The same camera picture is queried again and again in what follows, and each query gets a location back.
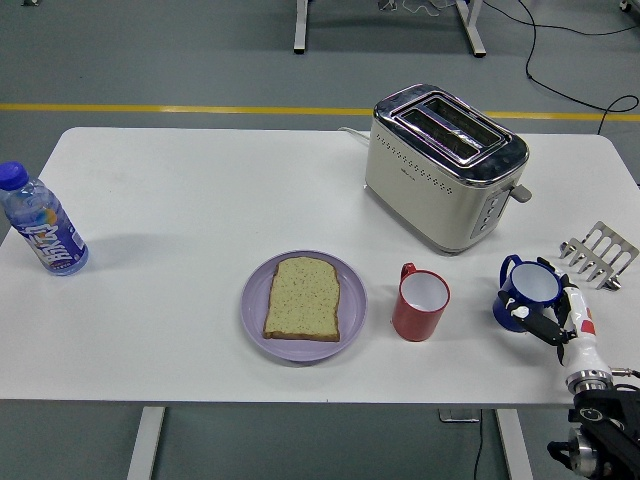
mug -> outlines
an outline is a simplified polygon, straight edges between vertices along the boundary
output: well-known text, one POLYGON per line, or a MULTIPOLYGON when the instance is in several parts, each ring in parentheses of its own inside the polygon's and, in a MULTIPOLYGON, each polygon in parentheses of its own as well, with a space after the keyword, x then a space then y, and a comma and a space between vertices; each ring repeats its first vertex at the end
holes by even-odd
POLYGON ((450 298, 449 286, 442 277, 405 263, 391 323, 405 340, 426 340, 436 329, 450 298))
MULTIPOLYGON (((518 255, 509 255, 500 268, 500 290, 507 292, 516 302, 542 313, 560 298, 562 284, 558 276, 545 264, 522 261, 518 255)), ((493 301, 493 316, 507 330, 525 331, 516 323, 498 296, 493 301)))

mug handle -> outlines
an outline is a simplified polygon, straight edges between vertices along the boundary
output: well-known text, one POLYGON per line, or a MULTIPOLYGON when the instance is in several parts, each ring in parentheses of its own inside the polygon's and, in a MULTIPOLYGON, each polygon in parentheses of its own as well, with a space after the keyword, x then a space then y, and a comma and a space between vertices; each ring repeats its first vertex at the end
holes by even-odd
POLYGON ((418 270, 418 269, 416 268, 416 266, 413 263, 405 263, 402 266, 402 272, 400 272, 400 280, 402 280, 404 277, 406 277, 410 273, 415 272, 416 270, 418 270))
POLYGON ((502 267, 500 268, 500 287, 502 287, 502 285, 504 285, 504 282, 507 280, 507 271, 509 270, 509 265, 511 264, 511 262, 513 262, 517 267, 522 263, 522 260, 520 260, 520 257, 517 255, 509 255, 504 259, 504 262, 502 262, 502 267))

water bottle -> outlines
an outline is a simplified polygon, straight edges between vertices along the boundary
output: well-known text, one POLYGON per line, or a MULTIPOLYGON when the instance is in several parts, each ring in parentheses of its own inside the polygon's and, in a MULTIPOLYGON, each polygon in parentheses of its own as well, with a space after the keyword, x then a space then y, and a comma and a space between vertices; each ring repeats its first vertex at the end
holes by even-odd
POLYGON ((80 270, 89 250, 69 221, 60 201, 18 162, 0 164, 0 203, 20 235, 54 275, 80 270))

bread slice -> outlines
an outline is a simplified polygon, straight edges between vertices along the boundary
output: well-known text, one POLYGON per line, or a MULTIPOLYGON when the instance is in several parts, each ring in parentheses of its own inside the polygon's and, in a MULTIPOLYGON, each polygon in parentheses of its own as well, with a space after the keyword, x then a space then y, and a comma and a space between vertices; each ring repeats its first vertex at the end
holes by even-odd
POLYGON ((333 265, 310 257, 278 263, 271 283, 264 338, 338 342, 340 283, 333 265))

gray floor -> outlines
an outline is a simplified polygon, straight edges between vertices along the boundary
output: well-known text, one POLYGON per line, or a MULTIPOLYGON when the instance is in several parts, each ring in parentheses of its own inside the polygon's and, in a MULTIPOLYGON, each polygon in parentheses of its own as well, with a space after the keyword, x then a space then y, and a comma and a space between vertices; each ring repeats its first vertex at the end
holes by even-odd
MULTIPOLYGON (((307 52, 294 55, 294 0, 20 3, 0 3, 0 161, 20 160, 32 174, 40 172, 60 135, 76 126, 366 130, 371 120, 367 115, 41 112, 15 104, 370 109, 405 86, 431 83, 480 110, 499 112, 499 121, 518 132, 594 134, 598 128, 597 120, 517 119, 509 113, 597 111, 529 81, 531 27, 487 6, 478 30, 488 54, 478 59, 470 55, 452 8, 429 17, 409 13, 402 2, 396 12, 383 13, 376 0, 314 0, 307 52)), ((516 1, 490 3, 527 20, 516 1)), ((640 25, 640 14, 622 13, 617 0, 525 4, 539 24, 585 32, 640 25)), ((418 2, 407 5, 415 8, 418 2)), ((530 71, 568 95, 607 107, 623 95, 640 94, 639 58, 638 28, 610 36, 539 28, 530 71)), ((627 100, 619 107, 631 104, 627 100)), ((639 110, 630 113, 637 116, 639 110)), ((608 120, 602 135, 640 182, 637 118, 608 120)), ((0 238, 7 230, 0 219, 0 238)), ((0 478, 124 478, 140 411, 126 405, 2 403, 0 478)), ((575 478, 546 453, 548 441, 566 438, 566 412, 520 416, 534 478, 575 478)), ((487 412, 485 420, 478 478, 506 478, 495 419, 487 412)), ((435 411, 421 406, 185 407, 167 414, 154 476, 472 478, 477 446, 477 425, 442 425, 435 411), (281 449, 275 457, 267 448, 272 444, 281 449)))

